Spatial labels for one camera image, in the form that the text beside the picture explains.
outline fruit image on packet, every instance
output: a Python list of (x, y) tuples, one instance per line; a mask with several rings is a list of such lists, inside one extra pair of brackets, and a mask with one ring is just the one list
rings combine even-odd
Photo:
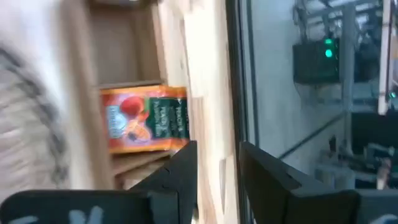
[(101, 95), (111, 153), (179, 150), (189, 141), (185, 88), (141, 86)]

